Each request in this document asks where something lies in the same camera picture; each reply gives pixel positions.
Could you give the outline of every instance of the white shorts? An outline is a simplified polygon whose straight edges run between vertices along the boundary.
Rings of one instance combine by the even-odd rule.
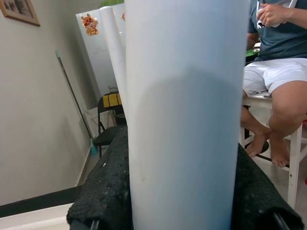
[[[243,90],[250,97],[291,81],[307,81],[307,58],[256,61],[244,68]]]

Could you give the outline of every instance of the hand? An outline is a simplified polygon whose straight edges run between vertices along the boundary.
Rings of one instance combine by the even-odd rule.
[[[289,8],[278,4],[262,4],[263,9],[259,10],[257,19],[266,27],[287,23],[287,12]]]

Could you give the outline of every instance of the sticker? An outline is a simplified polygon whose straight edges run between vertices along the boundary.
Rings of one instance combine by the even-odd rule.
[[[126,20],[126,17],[125,17],[125,12],[123,13],[123,15],[121,16],[122,20]]]
[[[86,17],[81,17],[81,19],[83,26],[86,28],[86,33],[89,36],[99,34],[99,31],[96,28],[98,21],[95,18],[93,18],[90,14],[87,14]]]

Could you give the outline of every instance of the bare foot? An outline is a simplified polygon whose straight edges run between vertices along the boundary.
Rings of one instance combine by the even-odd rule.
[[[278,167],[284,167],[290,164],[289,152],[284,139],[272,138],[271,144],[271,158],[272,163]]]
[[[270,138],[271,130],[266,128],[262,133],[255,134],[253,142],[246,148],[246,152],[250,157],[254,157],[261,153],[264,143]]]

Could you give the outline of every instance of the knee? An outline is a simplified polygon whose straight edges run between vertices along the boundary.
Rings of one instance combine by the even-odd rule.
[[[298,124],[303,122],[306,111],[300,107],[280,104],[273,106],[273,116],[285,124]]]

